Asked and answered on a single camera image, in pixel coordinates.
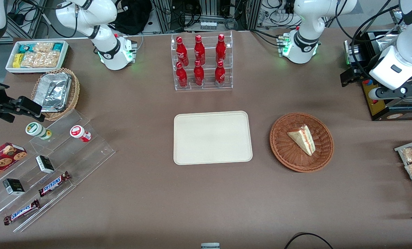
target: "acrylic bottle rack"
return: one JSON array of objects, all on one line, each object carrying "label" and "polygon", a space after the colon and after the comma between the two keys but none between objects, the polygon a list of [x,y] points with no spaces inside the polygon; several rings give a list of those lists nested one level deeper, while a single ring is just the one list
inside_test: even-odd
[{"label": "acrylic bottle rack", "polygon": [[[217,68],[217,62],[215,60],[215,47],[218,42],[218,35],[225,35],[226,44],[226,59],[223,62],[225,73],[225,83],[222,87],[217,87],[215,85],[215,69]],[[198,86],[195,84],[194,77],[194,62],[195,62],[195,35],[201,35],[202,42],[205,46],[206,51],[206,63],[203,65],[205,72],[205,83],[203,86]],[[183,38],[183,43],[187,49],[187,56],[189,59],[189,65],[185,66],[184,69],[187,73],[187,88],[181,88],[178,84],[176,75],[176,63],[177,58],[177,42],[176,37],[181,36]],[[229,89],[233,87],[233,41],[232,32],[210,32],[210,33],[182,33],[171,36],[171,55],[172,55],[172,69],[174,71],[174,86],[176,90],[212,90],[212,89]]]},{"label": "acrylic bottle rack", "polygon": [[[89,131],[92,135],[91,140],[84,143],[71,137],[69,131],[74,125],[83,126]],[[33,138],[23,146],[28,155],[18,164],[0,174],[1,226],[14,232],[26,229],[115,153],[92,128],[89,120],[76,110],[70,111],[55,121],[48,129],[52,131],[52,137],[49,140]],[[40,171],[35,160],[38,155],[49,157],[55,168],[54,173],[46,174]],[[44,197],[40,197],[38,190],[65,171],[70,174],[71,178]],[[20,196],[9,195],[2,184],[6,178],[20,180],[26,192]],[[35,199],[39,200],[40,209],[29,212],[10,225],[3,224],[5,216],[15,213]]]}]

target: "brown wicker basket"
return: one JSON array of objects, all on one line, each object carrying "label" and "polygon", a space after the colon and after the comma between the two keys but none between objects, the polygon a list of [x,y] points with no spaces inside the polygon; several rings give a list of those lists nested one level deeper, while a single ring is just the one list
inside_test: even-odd
[{"label": "brown wicker basket", "polygon": [[[57,70],[53,70],[51,72],[47,72],[46,74],[58,74],[58,73],[70,74],[72,76],[72,82],[71,82],[71,88],[69,90],[69,97],[68,97],[66,109],[63,112],[42,112],[44,116],[46,116],[46,119],[50,121],[55,121],[59,119],[61,116],[65,115],[65,113],[74,109],[78,102],[78,95],[80,94],[80,83],[78,82],[77,77],[71,70],[67,68],[60,68]],[[38,83],[40,82],[40,79],[37,80],[37,83],[34,86],[34,90],[32,91],[32,94],[30,95],[30,99],[32,100],[34,99],[35,93],[37,92],[37,87],[38,87]]]},{"label": "brown wicker basket", "polygon": [[[287,134],[306,124],[312,134],[315,152],[308,156]],[[286,167],[298,172],[314,172],[322,169],[332,158],[334,141],[329,129],[317,118],[301,112],[282,116],[271,129],[269,136],[275,157]]]}]

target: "cookie box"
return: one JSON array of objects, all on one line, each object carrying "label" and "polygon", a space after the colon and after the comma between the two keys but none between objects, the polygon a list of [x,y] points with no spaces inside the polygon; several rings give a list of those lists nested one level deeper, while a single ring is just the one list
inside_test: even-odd
[{"label": "cookie box", "polygon": [[[60,51],[59,61],[57,62],[56,67],[38,67],[38,68],[20,68],[20,67],[13,67],[13,61],[16,59],[16,54],[19,52],[20,45],[27,44],[27,43],[36,43],[36,42],[48,42],[48,43],[55,43],[55,44],[63,44],[63,47]],[[12,49],[11,55],[9,56],[8,63],[6,64],[6,70],[13,74],[41,74],[46,73],[52,70],[57,70],[62,68],[66,53],[68,51],[68,43],[63,40],[41,40],[41,41],[17,41],[14,44]]]},{"label": "cookie box", "polygon": [[26,150],[21,146],[11,143],[5,143],[0,146],[0,173],[23,159],[26,155]]}]

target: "coca-cola bottle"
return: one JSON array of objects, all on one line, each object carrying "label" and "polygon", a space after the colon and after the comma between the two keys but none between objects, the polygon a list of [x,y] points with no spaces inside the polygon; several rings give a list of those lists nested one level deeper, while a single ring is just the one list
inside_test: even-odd
[{"label": "coca-cola bottle", "polygon": [[223,68],[223,61],[219,60],[217,62],[217,68],[215,69],[215,85],[217,87],[222,87],[225,85],[225,69]]},{"label": "coca-cola bottle", "polygon": [[215,61],[218,63],[220,60],[225,61],[226,59],[226,44],[225,44],[225,35],[218,35],[217,47],[215,47]]},{"label": "coca-cola bottle", "polygon": [[198,86],[203,86],[205,83],[205,71],[201,66],[200,60],[195,61],[195,68],[194,68],[194,75],[195,75],[195,84]]},{"label": "coca-cola bottle", "polygon": [[183,65],[181,62],[176,63],[177,67],[177,81],[179,82],[179,85],[181,88],[187,88],[187,74],[185,69],[183,68]]},{"label": "coca-cola bottle", "polygon": [[199,60],[202,65],[206,63],[205,46],[201,42],[201,35],[195,35],[195,59]]},{"label": "coca-cola bottle", "polygon": [[176,38],[177,41],[177,57],[179,62],[183,63],[183,66],[189,65],[189,59],[187,58],[187,49],[186,46],[183,44],[183,38],[178,36]]}]

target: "brown table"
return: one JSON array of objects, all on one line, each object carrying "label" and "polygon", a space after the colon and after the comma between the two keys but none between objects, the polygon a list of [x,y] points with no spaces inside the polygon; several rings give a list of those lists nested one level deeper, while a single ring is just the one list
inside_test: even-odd
[{"label": "brown table", "polygon": [[[393,148],[412,141],[412,121],[372,122],[361,88],[342,88],[340,30],[325,30],[317,55],[296,65],[249,32],[234,32],[234,88],[176,92],[170,35],[146,36],[134,65],[109,71],[87,39],[68,40],[81,83],[77,110],[118,152],[22,233],[0,220],[0,248],[283,248],[313,232],[335,248],[412,248],[412,183]],[[38,75],[6,77],[9,96],[30,96]],[[179,166],[173,119],[180,113],[243,110],[253,158]],[[307,112],[335,143],[321,171],[298,173],[271,152],[277,118]],[[23,145],[32,121],[0,120],[0,145]],[[290,248],[324,248],[299,238]]]}]

